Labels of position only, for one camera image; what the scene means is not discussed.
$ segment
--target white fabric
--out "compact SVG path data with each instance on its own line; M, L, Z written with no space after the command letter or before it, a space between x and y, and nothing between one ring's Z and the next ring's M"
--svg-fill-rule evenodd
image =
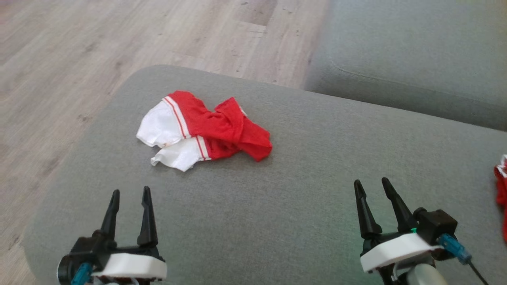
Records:
M184 129L180 125L185 120L182 115L178 119L178 112L181 113L177 104L170 105L170 102L163 99L142 119L136 137L149 147L163 148L176 144L185 137L185 133L188 134L186 124Z
M192 168L198 161L210 160L210 158L207 157L207 152L206 157L202 156L201 150L206 151L206 145L201 136L182 139L172 146L161 148L151 159L151 163L155 166L157 163L161 162L164 165L185 172Z

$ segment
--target white plastic housing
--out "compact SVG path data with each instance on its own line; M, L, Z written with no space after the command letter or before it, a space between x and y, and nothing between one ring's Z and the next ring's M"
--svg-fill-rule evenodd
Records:
M361 265L363 271L368 272L438 248L443 247L429 245L417 233L404 234L379 244L361 256Z
M165 279L167 265L151 256L112 254L104 270L92 276Z

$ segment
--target sofa cushion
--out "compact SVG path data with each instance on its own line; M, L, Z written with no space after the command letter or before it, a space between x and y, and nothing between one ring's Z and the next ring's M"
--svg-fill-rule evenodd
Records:
M333 0L305 89L507 130L507 2Z
M157 148L135 138L147 111L174 90L211 109L235 96L272 134L271 156L244 153L198 162L187 172L150 164ZM39 284L79 236L99 228L121 191L116 240L136 244L143 186L150 186L163 284L379 284L363 273L353 183L361 179L385 232L396 219L381 178L411 210L444 209L492 284L505 280L507 248L495 204L493 166L507 133L359 101L153 66L132 75L64 159L25 232ZM477 284L457 261L438 264L454 284Z

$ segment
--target black cable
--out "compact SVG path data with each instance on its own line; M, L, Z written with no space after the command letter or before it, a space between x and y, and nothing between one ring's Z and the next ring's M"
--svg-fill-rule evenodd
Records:
M472 268L472 270L474 271L474 273L477 275L477 277L482 281L482 283L484 283L484 285L489 285L486 280L484 279L484 277L482 277L482 275L479 273L479 271L477 270L477 268L475 268L474 264L472 263L472 260L470 260L468 262L468 265L470 265L470 267Z

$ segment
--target red stripe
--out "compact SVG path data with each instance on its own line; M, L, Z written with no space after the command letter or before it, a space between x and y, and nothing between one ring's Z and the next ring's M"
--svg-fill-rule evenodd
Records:
M182 122L179 120L179 117L178 117L178 113L176 113L176 108L171 104L171 102L169 100L167 100L166 97L164 97L164 100L169 104L171 105L172 107L172 110L174 112L174 114L176 115L176 118L178 119L178 124L179 124L179 129L180 131L182 131L182 136L183 138L185 138L185 133L183 133L183 127L182 127Z
M201 156L205 160L206 158L204 157L204 152L202 152L202 147L201 147L201 143L199 142L199 138L195 137L195 139L197 140L197 145L199 146L199 150L201 151Z

